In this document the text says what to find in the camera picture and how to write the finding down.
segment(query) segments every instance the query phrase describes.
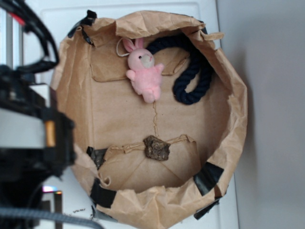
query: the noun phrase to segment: plush toy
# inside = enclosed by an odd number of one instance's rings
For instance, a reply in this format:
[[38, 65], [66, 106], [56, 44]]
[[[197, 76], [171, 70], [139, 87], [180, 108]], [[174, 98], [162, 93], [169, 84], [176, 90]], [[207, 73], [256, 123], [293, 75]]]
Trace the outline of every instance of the plush toy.
[[161, 95], [161, 73], [164, 69], [162, 63], [154, 65], [154, 57], [143, 48], [144, 38], [132, 40], [123, 38], [125, 49], [130, 53], [128, 66], [130, 70], [126, 72], [131, 80], [132, 86], [137, 94], [142, 95], [146, 103], [153, 103], [160, 99]]

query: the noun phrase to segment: dried treat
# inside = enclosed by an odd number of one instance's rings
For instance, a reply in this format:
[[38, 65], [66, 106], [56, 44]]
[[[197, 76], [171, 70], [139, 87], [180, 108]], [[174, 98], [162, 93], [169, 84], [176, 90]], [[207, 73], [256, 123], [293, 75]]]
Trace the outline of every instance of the dried treat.
[[167, 142], [164, 142], [153, 135], [150, 135], [148, 138], [144, 139], [146, 145], [145, 154], [147, 157], [156, 159], [158, 161], [168, 160], [168, 155], [170, 154], [170, 145]]

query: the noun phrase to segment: rope toy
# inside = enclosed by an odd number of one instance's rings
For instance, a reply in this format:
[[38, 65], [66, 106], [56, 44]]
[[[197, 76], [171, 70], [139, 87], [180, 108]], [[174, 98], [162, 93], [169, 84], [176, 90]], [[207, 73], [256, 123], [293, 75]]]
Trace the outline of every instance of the rope toy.
[[[191, 105], [198, 102], [210, 88], [214, 69], [207, 59], [200, 53], [192, 42], [184, 35], [161, 37], [153, 41], [146, 48], [153, 55], [165, 48], [179, 47], [190, 53], [191, 63], [188, 68], [176, 79], [173, 86], [173, 93], [177, 101]], [[200, 79], [196, 88], [187, 93], [187, 85], [195, 78], [201, 68]]]

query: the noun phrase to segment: black cable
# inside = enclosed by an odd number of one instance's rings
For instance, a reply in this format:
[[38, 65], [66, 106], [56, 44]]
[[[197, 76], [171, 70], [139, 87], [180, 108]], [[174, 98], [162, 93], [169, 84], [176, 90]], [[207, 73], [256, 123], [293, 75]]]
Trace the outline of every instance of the black cable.
[[86, 226], [94, 229], [104, 229], [100, 224], [89, 220], [72, 216], [65, 216], [60, 213], [51, 213], [48, 211], [28, 209], [28, 208], [4, 208], [0, 207], [0, 218], [6, 219], [28, 219], [28, 220], [52, 220], [58, 223], [70, 223], [80, 226]]

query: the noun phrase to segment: paper bag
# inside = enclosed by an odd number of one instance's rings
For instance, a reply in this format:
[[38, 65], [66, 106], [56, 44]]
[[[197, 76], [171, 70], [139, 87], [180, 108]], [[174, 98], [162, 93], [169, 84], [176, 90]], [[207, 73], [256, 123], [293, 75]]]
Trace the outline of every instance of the paper bag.
[[[213, 40], [223, 34], [205, 34], [204, 27], [193, 17], [140, 11], [80, 25], [61, 43], [52, 87], [58, 109], [76, 122], [72, 169], [97, 211], [137, 228], [165, 229], [225, 195], [244, 146], [247, 89], [222, 49], [215, 50]], [[116, 45], [121, 37], [144, 37], [147, 46], [180, 33], [214, 68], [210, 89], [193, 105], [175, 100], [172, 87], [189, 54], [171, 48], [155, 54], [166, 66], [162, 95], [147, 104], [126, 78], [127, 57]], [[149, 135], [172, 143], [168, 161], [145, 157]], [[99, 170], [89, 146], [108, 149]]]

